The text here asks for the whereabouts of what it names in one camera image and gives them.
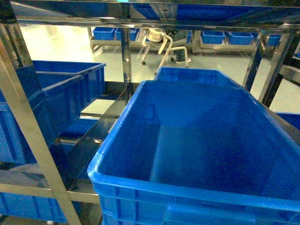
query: chair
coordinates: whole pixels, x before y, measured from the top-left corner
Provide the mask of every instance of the chair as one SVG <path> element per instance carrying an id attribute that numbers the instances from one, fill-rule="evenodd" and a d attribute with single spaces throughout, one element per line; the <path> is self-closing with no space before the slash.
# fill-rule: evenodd
<path id="1" fill-rule="evenodd" d="M 188 68 L 188 51 L 187 51 L 186 47 L 182 46 L 182 45 L 187 43 L 187 40 L 185 38 L 181 39 L 181 40 L 178 40 L 178 41 L 173 41 L 173 39 L 169 35 L 165 34 L 163 31 L 157 31 L 157 30 L 154 30 L 154 29 L 149 29 L 146 32 L 147 32 L 147 35 L 145 35 L 144 40 L 142 41 L 142 43 L 144 45 L 146 39 L 148 39 L 150 42 L 149 42 L 149 46 L 147 47 L 147 50 L 144 54 L 144 57 L 142 59 L 142 64 L 143 65 L 146 64 L 145 60 L 146 60 L 146 57 L 147 57 L 151 47 L 159 48 L 158 54 L 161 54 L 162 51 L 164 50 L 164 48 L 166 47 L 166 45 L 169 43 L 169 46 L 167 47 L 165 55 L 164 55 L 163 59 L 161 60 L 160 65 L 159 65 L 158 68 L 162 67 L 162 65 L 164 64 L 164 62 L 165 62 L 167 56 L 169 55 L 169 53 L 171 55 L 171 61 L 174 61 L 173 51 L 181 50 L 181 49 L 184 50 L 184 54 L 185 54 L 185 58 L 186 58 L 186 61 L 185 61 L 186 68 Z"/>

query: metal support post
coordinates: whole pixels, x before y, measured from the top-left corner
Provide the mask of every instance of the metal support post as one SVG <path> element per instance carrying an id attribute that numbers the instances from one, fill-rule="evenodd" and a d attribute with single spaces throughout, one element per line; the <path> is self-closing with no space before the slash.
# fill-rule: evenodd
<path id="1" fill-rule="evenodd" d="M 247 68 L 246 76 L 243 81 L 243 87 L 245 87 L 248 91 L 251 91 L 254 79 L 256 77 L 257 70 L 262 61 L 266 43 L 269 40 L 269 36 L 266 37 L 266 40 L 263 39 L 262 34 L 260 33 L 257 36 L 257 41 L 255 44 L 255 49 L 251 55 L 251 59 Z"/>
<path id="2" fill-rule="evenodd" d="M 123 17 L 130 18 L 129 5 L 123 5 Z M 121 28 L 121 48 L 124 85 L 127 87 L 128 99 L 133 94 L 132 75 L 131 75 L 131 52 L 130 52 L 130 28 Z"/>
<path id="3" fill-rule="evenodd" d="M 91 41 L 93 37 L 91 27 L 88 27 L 88 34 L 89 34 L 89 41 Z M 90 49 L 92 50 L 92 52 L 94 52 L 94 45 L 91 42 L 90 42 Z"/>
<path id="4" fill-rule="evenodd" d="M 31 106 L 31 99 L 38 96 L 42 107 L 47 109 L 45 95 L 9 0 L 1 1 L 0 19 L 0 89 L 65 217 L 70 224 L 81 225 L 49 151 L 49 143 L 43 136 L 44 131 L 49 129 L 53 137 L 57 137 L 54 123 L 45 129 L 41 126 L 43 121 L 36 118 L 38 112 Z"/>
<path id="5" fill-rule="evenodd" d="M 289 64 L 297 48 L 298 43 L 295 42 L 294 38 L 294 32 L 282 35 L 278 50 L 273 55 L 270 72 L 258 98 L 267 107 L 270 107 L 283 79 L 283 76 L 279 73 L 281 66 L 286 63 Z"/>
<path id="6" fill-rule="evenodd" d="M 201 31 L 196 30 L 195 35 L 194 35 L 194 39 L 193 39 L 192 53 L 199 53 L 199 51 L 200 51 L 200 36 L 201 36 Z"/>

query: crate handle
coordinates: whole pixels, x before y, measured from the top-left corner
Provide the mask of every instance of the crate handle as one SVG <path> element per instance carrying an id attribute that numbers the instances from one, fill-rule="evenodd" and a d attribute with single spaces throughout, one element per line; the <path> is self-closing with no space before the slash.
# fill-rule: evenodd
<path id="1" fill-rule="evenodd" d="M 190 206 L 183 204 L 168 204 L 164 214 L 164 222 L 179 222 L 206 225 L 255 225 L 253 214 L 234 212 L 209 206 Z"/>

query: floor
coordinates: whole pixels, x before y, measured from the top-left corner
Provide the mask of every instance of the floor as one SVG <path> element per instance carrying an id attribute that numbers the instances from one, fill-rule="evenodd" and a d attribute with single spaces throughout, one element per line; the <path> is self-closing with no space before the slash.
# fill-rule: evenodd
<path id="1" fill-rule="evenodd" d="M 22 25 L 22 33 L 33 60 L 105 62 L 105 80 L 123 81 L 120 47 L 104 46 L 96 53 L 90 50 L 89 37 L 86 28 L 69 26 Z M 151 52 L 146 65 L 142 65 L 142 55 L 145 49 L 132 51 L 133 82 L 152 80 L 162 59 L 157 52 Z M 228 54 L 206 53 L 190 54 L 190 68 L 217 69 L 237 83 L 242 84 L 248 67 L 250 53 L 230 52 Z M 176 67 L 177 64 L 166 61 L 166 67 Z M 258 98 L 263 88 L 266 76 L 270 70 L 270 61 L 263 59 L 258 70 L 251 94 Z M 276 112 L 300 113 L 300 87 L 283 80 L 271 110 Z M 99 104 L 95 103 L 88 109 L 91 113 L 99 112 Z M 2 225 L 42 225 L 42 221 L 8 217 Z"/>

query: blue bin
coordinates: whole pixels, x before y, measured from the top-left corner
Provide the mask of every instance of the blue bin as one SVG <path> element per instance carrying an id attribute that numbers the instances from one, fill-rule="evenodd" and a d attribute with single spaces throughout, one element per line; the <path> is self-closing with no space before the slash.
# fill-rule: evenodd
<path id="1" fill-rule="evenodd" d="M 87 107 L 105 91 L 104 67 L 105 63 L 93 62 L 60 62 L 38 61 L 33 65 L 38 74 L 50 75 L 82 75 L 84 84 L 81 87 L 81 109 Z"/>
<path id="2" fill-rule="evenodd" d="M 253 40 L 251 33 L 228 32 L 229 43 L 232 45 L 249 45 Z"/>
<path id="3" fill-rule="evenodd" d="M 190 32 L 188 33 L 188 36 L 187 36 L 187 43 L 190 43 L 190 42 L 191 42 L 192 35 L 193 35 L 193 32 L 190 31 Z"/>
<path id="4" fill-rule="evenodd" d="M 88 132 L 88 130 L 97 122 L 97 119 L 81 119 L 75 121 L 69 126 L 60 136 L 81 138 Z"/>
<path id="5" fill-rule="evenodd" d="M 225 38 L 224 32 L 220 31 L 202 31 L 201 32 L 203 44 L 221 44 Z"/>
<path id="6" fill-rule="evenodd" d="M 115 28 L 96 27 L 93 30 L 95 40 L 113 40 Z"/>
<path id="7" fill-rule="evenodd" d="M 269 46 L 277 46 L 279 44 L 280 38 L 281 38 L 281 35 L 270 36 L 267 45 L 269 45 Z"/>
<path id="8" fill-rule="evenodd" d="M 149 20 L 159 20 L 158 15 L 152 9 L 150 4 L 133 4 L 136 11 L 142 14 L 146 19 Z"/>
<path id="9" fill-rule="evenodd" d="M 88 175 L 106 225 L 300 223 L 299 152 L 245 89 L 145 81 Z"/>
<path id="10" fill-rule="evenodd" d="M 226 21 L 255 7 L 179 4 L 177 20 Z"/>
<path id="11" fill-rule="evenodd" d="M 253 36 L 253 39 L 257 39 L 258 33 L 251 33 Z"/>
<path id="12" fill-rule="evenodd" d="M 80 117 L 81 102 L 83 102 L 84 78 L 80 75 L 38 75 L 39 81 L 46 95 L 42 100 L 42 93 L 30 98 L 32 110 L 37 120 L 43 126 L 41 130 L 48 144 L 51 146 L 54 139 Z M 52 119 L 45 117 L 49 106 L 56 131 L 52 129 Z M 35 162 L 35 158 L 8 106 L 0 92 L 0 161 L 17 164 Z"/>
<path id="13" fill-rule="evenodd" d="M 276 114 L 300 130 L 300 114 L 286 112 L 277 112 Z"/>
<path id="14" fill-rule="evenodd" d="M 221 71 L 211 69 L 161 67 L 158 69 L 154 81 L 214 84 L 236 88 L 242 87 Z"/>
<path id="15" fill-rule="evenodd" d="M 139 29 L 130 28 L 130 40 L 135 41 Z M 116 29 L 116 40 L 121 41 L 121 30 L 120 28 Z"/>
<path id="16" fill-rule="evenodd" d="M 67 153 L 74 145 L 63 143 L 62 146 L 65 153 Z M 21 176 L 20 180 L 27 180 L 27 176 L 28 175 Z M 44 178 L 41 178 L 41 180 L 37 180 L 36 182 L 43 183 L 47 186 Z M 79 203 L 73 202 L 73 205 L 76 211 L 79 212 Z M 0 193 L 0 214 L 31 219 L 50 220 L 58 223 L 67 222 L 56 199 L 30 195 Z"/>

